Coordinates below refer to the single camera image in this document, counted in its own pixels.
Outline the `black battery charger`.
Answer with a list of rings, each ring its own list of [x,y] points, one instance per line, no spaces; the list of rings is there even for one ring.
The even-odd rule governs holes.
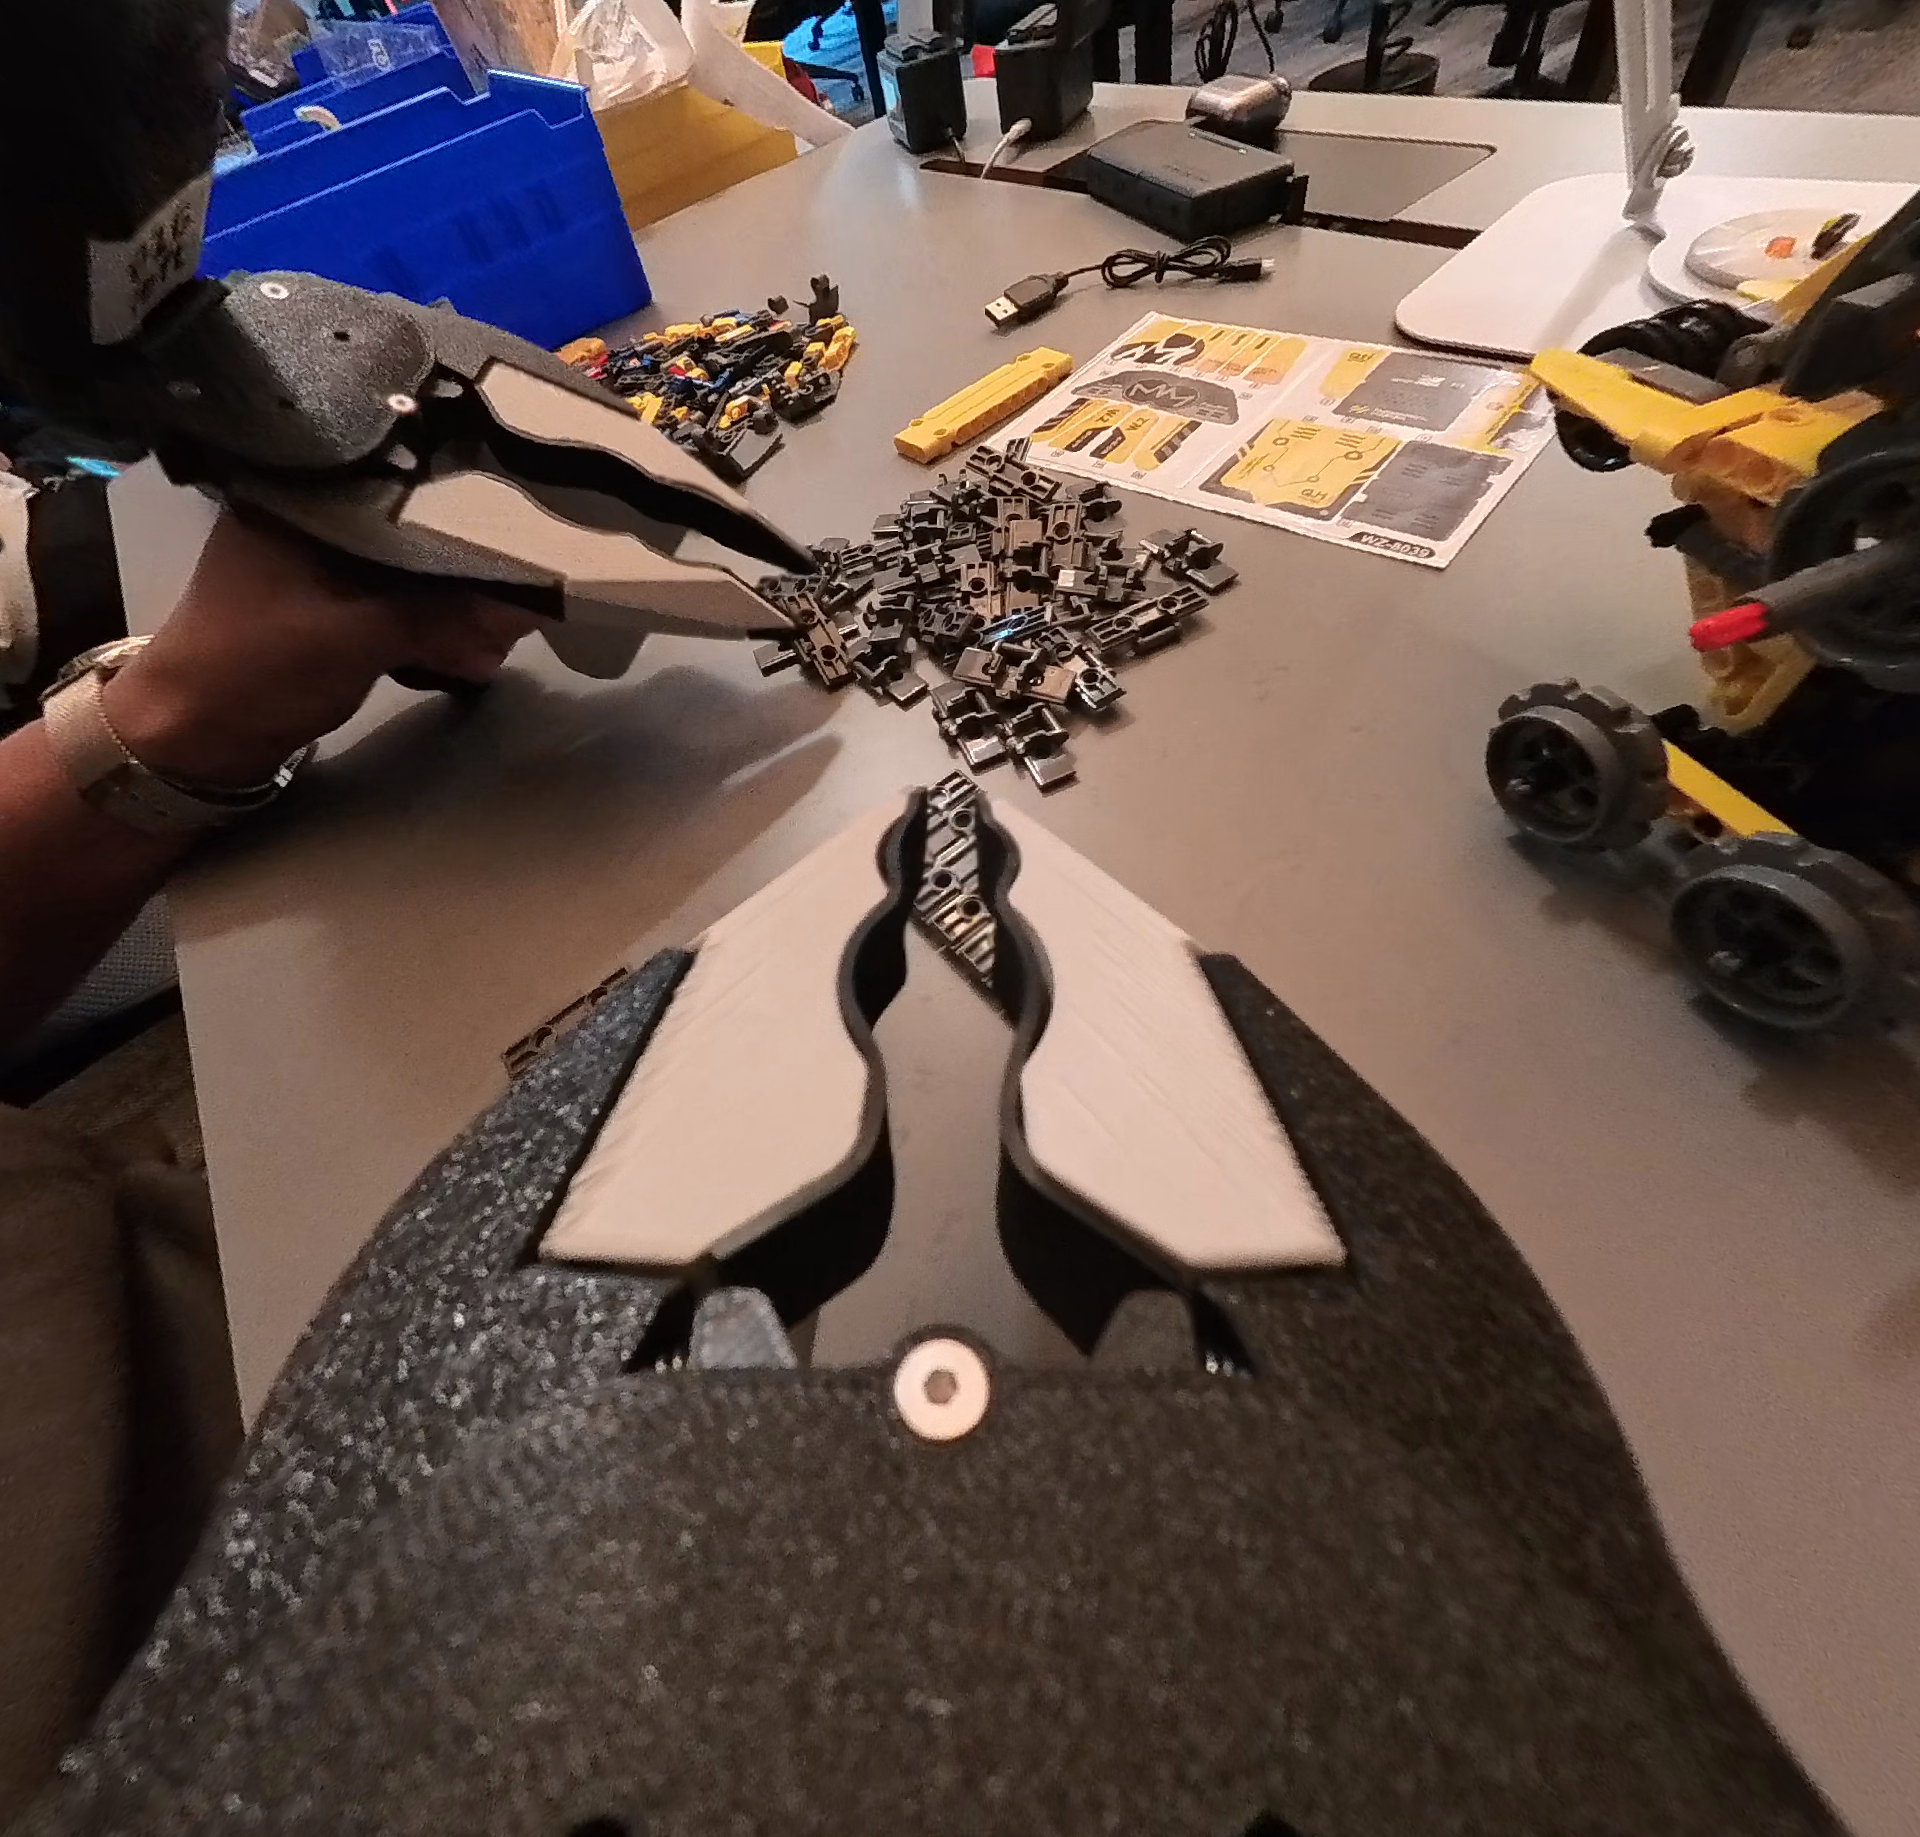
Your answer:
[[[965,41],[939,31],[892,35],[877,53],[879,103],[914,156],[955,146],[969,129]]]
[[[1053,140],[1091,106],[1092,39],[1114,0],[1047,0],[1028,9],[997,47],[995,82],[1004,135]]]

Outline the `silver wristwatch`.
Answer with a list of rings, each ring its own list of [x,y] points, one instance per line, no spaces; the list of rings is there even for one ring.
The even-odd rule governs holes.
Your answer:
[[[151,635],[129,635],[84,650],[42,689],[40,725],[68,782],[85,804],[149,835],[200,835],[273,806],[316,758],[316,743],[243,786],[162,775],[124,743],[106,713],[106,687],[151,642]]]

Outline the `short grey track strip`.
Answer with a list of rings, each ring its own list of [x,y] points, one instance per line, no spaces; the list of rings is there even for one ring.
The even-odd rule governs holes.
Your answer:
[[[926,792],[922,880],[914,916],[926,938],[989,1000],[999,1002],[997,886],[1006,839],[979,785],[950,771]]]

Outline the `assembled grey track strip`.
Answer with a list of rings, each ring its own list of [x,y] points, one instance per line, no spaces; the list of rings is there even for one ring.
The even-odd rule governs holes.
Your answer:
[[[501,1065],[509,1080],[516,1080],[532,1070],[542,1057],[549,1057],[558,1043],[576,1030],[594,1010],[631,974],[626,964],[615,967],[594,985],[570,999],[567,1002],[541,1017],[532,1028],[514,1038],[503,1050]]]

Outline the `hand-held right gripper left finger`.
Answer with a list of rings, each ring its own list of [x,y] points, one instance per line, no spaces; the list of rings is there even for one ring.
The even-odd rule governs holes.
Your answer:
[[[712,923],[541,1238],[558,1265],[689,1274],[877,1156],[877,1023],[907,981],[920,790]]]

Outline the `blue plastic bin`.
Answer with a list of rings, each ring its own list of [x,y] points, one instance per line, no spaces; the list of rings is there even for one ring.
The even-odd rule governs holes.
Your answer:
[[[310,118],[314,112],[345,126],[438,90],[459,98],[474,94],[459,55],[447,47],[348,79],[325,74],[318,52],[300,52],[296,70],[307,74],[307,82],[294,92],[243,112],[243,133],[255,149],[275,149],[307,137],[322,126]]]
[[[210,189],[201,275],[292,269],[447,301],[542,348],[654,297],[585,90],[496,73],[252,133]]]

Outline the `black power adapter box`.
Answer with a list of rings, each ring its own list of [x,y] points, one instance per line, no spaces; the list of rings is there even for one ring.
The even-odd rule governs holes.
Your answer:
[[[1310,176],[1272,149],[1187,120],[1142,120],[1070,162],[1087,195],[1179,239],[1233,238],[1305,217]]]

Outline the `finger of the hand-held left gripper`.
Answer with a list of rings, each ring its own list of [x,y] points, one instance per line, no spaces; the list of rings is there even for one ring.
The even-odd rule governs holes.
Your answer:
[[[754,507],[621,464],[446,464],[390,492],[397,567],[527,613],[594,678],[624,672],[649,635],[791,632],[783,597],[811,581],[803,545]]]
[[[812,577],[812,552],[636,409],[513,365],[474,381],[498,471],[580,526],[736,577]]]

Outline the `yellow black brick vehicle model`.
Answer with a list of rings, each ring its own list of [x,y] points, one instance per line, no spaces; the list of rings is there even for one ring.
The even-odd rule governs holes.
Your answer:
[[[1646,848],[1692,983],[1786,1033],[1915,1020],[1917,200],[1533,357],[1562,450],[1667,478],[1703,696],[1501,702],[1486,782],[1549,850]]]

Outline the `person's left hand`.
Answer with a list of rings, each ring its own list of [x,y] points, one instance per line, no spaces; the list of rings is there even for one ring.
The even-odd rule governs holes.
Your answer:
[[[257,785],[366,702],[384,678],[487,683],[537,628],[459,585],[349,577],[331,552],[226,517],[153,638],[106,687],[106,713],[151,767]]]

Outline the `person's left forearm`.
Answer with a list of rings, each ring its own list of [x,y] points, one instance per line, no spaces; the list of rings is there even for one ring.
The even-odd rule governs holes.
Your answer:
[[[80,988],[186,856],[87,804],[35,720],[2,743],[2,1050]]]

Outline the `yellow brick panel piece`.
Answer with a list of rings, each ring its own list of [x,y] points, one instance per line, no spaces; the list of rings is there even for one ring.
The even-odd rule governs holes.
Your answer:
[[[893,447],[911,463],[939,463],[1065,384],[1074,366],[1065,352],[1022,352],[926,406],[896,432]]]

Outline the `pile of mixed brick parts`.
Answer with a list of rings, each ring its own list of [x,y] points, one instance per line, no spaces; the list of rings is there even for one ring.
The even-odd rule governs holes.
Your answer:
[[[712,473],[741,484],[781,450],[786,427],[837,401],[854,352],[840,286],[819,275],[803,307],[774,295],[754,311],[719,311],[629,342],[580,337],[559,359]]]

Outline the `white lamp base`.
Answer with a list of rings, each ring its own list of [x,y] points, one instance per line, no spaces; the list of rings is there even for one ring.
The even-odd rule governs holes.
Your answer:
[[[1671,0],[1613,11],[1624,169],[1527,192],[1402,301],[1407,338],[1527,359],[1695,297],[1771,318],[1915,192],[1915,167],[1841,178],[1835,154],[1815,176],[1702,162],[1674,90]]]

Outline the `yellow grey sticker sheet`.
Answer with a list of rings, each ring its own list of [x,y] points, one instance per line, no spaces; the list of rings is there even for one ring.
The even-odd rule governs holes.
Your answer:
[[[1524,371],[1146,313],[1007,432],[1040,466],[1445,570],[1554,442]]]

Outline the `pile of grey track links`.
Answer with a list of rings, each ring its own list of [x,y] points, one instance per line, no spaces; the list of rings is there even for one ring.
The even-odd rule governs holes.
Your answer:
[[[1180,642],[1238,574],[1199,526],[1128,542],[1107,483],[1025,453],[978,447],[812,558],[840,582],[846,687],[923,709],[969,771],[1012,764],[1050,792],[1077,775],[1076,726],[1116,713],[1120,669]]]

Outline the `yellow plastic bin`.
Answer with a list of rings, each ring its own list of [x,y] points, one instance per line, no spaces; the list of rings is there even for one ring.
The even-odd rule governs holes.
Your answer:
[[[800,156],[800,140],[705,94],[691,74],[665,79],[640,55],[576,55],[621,214],[633,229],[707,202]]]

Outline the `grey mesh office chair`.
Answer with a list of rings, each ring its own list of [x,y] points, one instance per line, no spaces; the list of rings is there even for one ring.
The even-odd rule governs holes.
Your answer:
[[[180,1008],[166,896],[151,899],[84,981],[2,1057],[2,1101],[31,1105]]]

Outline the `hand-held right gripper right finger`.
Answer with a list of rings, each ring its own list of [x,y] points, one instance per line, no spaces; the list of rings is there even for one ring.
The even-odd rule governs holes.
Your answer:
[[[1338,1268],[1342,1237],[1187,929],[1020,811],[982,821],[982,866],[1020,1177],[1177,1283]]]

